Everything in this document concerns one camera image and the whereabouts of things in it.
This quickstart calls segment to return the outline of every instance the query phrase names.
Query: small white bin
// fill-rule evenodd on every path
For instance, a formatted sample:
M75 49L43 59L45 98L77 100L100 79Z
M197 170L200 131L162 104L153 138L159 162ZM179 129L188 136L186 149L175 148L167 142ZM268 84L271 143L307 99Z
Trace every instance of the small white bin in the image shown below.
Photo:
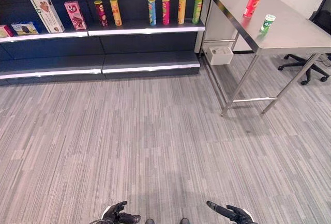
M204 47L203 50L211 65L227 65L232 60L233 52L229 47Z

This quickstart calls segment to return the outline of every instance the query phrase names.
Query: white box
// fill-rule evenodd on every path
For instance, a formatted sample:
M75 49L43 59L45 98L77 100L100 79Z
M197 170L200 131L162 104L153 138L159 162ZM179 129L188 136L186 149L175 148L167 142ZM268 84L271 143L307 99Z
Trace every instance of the white box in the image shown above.
M203 51L210 65L227 65L231 62L233 52L229 47L204 47Z
M30 0L49 33L62 33L64 27L51 0Z

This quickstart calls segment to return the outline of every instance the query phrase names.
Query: black shoe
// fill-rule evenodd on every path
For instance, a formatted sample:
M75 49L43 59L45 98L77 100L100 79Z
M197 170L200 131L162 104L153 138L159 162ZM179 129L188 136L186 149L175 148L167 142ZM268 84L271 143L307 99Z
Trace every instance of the black shoe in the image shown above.
M145 224L155 224L155 222L152 219L148 219Z
M183 219L180 221L180 224L190 224L190 221L189 221L187 218L183 218Z

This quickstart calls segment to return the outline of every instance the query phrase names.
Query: black shelving unit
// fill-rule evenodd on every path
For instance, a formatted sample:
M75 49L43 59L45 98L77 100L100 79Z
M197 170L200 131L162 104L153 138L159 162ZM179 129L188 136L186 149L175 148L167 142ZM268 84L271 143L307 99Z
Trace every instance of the black shelving unit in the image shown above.
M161 0L157 0L157 25L148 23L147 0L119 0L123 20L115 26L109 0L103 0L109 26L98 24L94 0L78 0L88 30L73 30L63 3L52 0L66 28L49 34L29 0L3 0L0 23L36 21L38 35L0 38L0 85L30 82L165 76L199 72L194 43L202 23L191 19L178 25L178 0L171 0L171 23L161 24ZM187 0L186 17L194 0Z

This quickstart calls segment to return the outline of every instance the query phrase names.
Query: green pringles can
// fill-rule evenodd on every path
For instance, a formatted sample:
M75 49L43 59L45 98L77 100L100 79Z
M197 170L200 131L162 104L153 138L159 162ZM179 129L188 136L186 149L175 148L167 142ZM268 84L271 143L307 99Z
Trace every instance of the green pringles can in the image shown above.
M198 24L201 13L202 0L195 0L192 23Z
M271 24L274 22L275 19L276 19L276 16L273 16L272 14L267 14L265 16L263 25L261 26L260 32L262 32L262 33L268 32L269 27L271 26Z

